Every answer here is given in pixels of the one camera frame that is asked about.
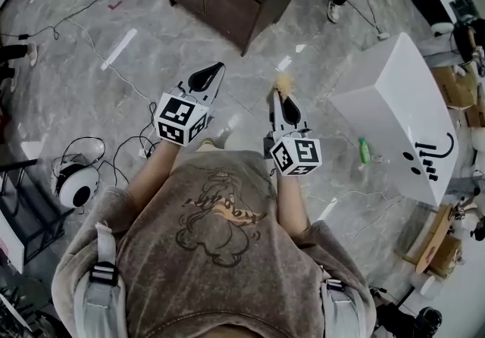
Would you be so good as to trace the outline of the yellow sponge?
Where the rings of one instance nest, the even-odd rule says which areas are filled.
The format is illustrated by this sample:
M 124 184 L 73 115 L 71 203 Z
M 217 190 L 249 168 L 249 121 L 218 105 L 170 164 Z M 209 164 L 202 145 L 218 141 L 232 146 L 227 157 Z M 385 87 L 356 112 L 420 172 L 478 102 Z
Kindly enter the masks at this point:
M 279 72 L 272 89 L 278 92 L 282 100 L 285 100 L 295 91 L 295 80 L 290 74 Z

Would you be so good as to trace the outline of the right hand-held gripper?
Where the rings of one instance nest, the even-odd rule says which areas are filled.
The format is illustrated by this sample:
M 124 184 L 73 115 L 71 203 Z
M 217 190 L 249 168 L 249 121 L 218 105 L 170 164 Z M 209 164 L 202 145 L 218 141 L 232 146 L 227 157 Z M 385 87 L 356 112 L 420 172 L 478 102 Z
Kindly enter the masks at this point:
M 303 176 L 319 168 L 323 161 L 319 139 L 309 137 L 308 118 L 299 100 L 284 98 L 276 89 L 269 94 L 273 132 L 263 139 L 264 158 L 272 159 L 280 175 Z

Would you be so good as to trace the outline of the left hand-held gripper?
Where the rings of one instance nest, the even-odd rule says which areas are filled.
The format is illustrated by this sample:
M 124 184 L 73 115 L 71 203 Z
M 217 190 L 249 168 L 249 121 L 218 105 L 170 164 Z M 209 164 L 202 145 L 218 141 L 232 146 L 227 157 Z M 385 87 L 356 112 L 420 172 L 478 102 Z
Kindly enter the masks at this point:
M 164 92 L 155 112 L 157 136 L 188 146 L 207 126 L 226 67 L 222 62 L 198 64 L 186 81 Z

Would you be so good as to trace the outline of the black curved faucet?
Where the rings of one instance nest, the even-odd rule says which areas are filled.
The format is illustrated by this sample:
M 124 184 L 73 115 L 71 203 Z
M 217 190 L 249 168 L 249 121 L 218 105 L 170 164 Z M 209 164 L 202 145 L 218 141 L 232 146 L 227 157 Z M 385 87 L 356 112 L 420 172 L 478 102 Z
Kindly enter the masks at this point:
M 426 168 L 428 179 L 434 182 L 437 182 L 439 179 L 437 170 L 434 167 L 435 160 L 449 157 L 455 148 L 454 136 L 451 133 L 447 133 L 446 136 L 449 138 L 450 144 L 444 152 L 439 152 L 435 145 L 422 142 L 415 142 L 414 144 L 414 147 L 418 150 L 418 157 L 422 160 L 422 164 Z

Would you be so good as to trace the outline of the white round headset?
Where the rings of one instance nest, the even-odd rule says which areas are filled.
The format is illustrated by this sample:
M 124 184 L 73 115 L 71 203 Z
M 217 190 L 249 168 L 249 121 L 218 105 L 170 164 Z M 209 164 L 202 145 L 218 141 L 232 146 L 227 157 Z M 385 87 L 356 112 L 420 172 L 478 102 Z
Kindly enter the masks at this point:
M 52 176 L 53 194 L 66 208 L 81 208 L 96 194 L 99 172 L 78 161 L 61 162 Z

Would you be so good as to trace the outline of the person's right forearm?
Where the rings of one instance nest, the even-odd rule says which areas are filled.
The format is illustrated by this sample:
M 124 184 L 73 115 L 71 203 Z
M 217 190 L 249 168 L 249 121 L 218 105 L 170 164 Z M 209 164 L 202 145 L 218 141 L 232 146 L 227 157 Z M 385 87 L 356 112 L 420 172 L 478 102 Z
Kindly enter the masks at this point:
M 310 227 L 298 177 L 277 173 L 277 221 L 292 238 Z

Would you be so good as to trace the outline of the black helmet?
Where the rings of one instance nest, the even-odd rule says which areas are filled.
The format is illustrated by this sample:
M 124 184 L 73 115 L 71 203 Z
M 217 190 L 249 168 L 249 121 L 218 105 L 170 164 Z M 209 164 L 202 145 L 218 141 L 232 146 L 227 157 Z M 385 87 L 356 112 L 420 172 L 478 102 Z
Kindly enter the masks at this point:
M 440 311 L 432 307 L 421 309 L 415 318 L 413 338 L 433 338 L 443 322 Z

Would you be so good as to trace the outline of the white round device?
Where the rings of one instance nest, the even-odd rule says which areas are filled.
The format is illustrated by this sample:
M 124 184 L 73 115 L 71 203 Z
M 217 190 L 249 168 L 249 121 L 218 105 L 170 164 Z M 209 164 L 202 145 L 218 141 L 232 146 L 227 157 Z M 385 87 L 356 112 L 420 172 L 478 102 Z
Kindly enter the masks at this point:
M 433 275 L 424 275 L 422 277 L 423 281 L 421 287 L 419 289 L 419 293 L 421 296 L 425 298 L 432 299 L 434 297 L 434 284 L 436 283 L 435 276 Z

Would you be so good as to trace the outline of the black table frame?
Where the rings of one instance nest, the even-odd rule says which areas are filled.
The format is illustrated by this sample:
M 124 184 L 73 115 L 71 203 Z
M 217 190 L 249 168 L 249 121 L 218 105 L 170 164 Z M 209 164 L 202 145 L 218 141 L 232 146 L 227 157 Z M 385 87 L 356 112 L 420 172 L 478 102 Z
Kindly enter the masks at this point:
M 74 210 L 61 210 L 30 179 L 37 160 L 0 164 L 0 252 L 22 274 L 25 265 L 64 235 Z

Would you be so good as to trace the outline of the round wooden board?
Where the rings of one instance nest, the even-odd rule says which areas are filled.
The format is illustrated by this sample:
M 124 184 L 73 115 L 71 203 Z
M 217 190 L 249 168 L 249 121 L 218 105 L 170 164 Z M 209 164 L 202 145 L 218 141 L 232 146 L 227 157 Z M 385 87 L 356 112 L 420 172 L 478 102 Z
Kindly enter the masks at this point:
M 454 218 L 452 205 L 441 205 L 416 257 L 415 273 L 424 273 L 441 246 Z

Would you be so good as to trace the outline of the white sink cabinet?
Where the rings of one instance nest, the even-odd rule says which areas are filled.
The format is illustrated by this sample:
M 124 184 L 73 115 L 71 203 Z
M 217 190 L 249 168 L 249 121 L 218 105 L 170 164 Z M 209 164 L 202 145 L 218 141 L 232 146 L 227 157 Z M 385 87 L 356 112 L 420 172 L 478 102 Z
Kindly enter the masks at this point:
M 330 102 L 365 139 L 371 152 L 387 161 L 399 193 L 439 205 L 458 157 L 458 139 L 439 87 L 406 33 L 392 36 L 359 53 L 339 78 Z M 439 179 L 428 179 L 415 142 L 435 145 L 451 155 L 434 162 Z

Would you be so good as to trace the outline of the large cardboard box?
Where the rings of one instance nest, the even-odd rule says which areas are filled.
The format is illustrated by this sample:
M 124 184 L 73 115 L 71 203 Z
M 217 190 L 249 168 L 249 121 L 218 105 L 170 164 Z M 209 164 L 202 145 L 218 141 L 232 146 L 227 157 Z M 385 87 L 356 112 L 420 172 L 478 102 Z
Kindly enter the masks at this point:
M 465 110 L 476 104 L 478 81 L 473 72 L 459 66 L 430 70 L 447 107 Z

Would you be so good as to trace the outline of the person's brown printed t-shirt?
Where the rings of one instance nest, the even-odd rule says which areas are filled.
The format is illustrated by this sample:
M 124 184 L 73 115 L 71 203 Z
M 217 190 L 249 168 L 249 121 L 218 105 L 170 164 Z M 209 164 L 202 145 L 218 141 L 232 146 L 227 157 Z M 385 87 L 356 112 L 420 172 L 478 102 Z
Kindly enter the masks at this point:
M 127 287 L 130 338 L 200 336 L 220 325 L 261 338 L 370 338 L 365 279 L 323 221 L 290 237 L 277 223 L 265 160 L 251 151 L 195 152 L 139 213 L 110 188 L 56 270 L 55 309 L 74 329 L 74 292 L 107 224 Z

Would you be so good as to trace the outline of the person's left forearm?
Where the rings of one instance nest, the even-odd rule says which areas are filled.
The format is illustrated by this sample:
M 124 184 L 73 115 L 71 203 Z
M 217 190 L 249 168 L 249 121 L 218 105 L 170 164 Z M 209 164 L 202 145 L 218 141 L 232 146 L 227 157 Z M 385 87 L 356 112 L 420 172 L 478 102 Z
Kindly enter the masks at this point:
M 140 205 L 144 205 L 144 201 L 148 202 L 163 186 L 171 173 L 179 150 L 178 145 L 163 140 L 143 168 L 129 182 L 127 191 Z

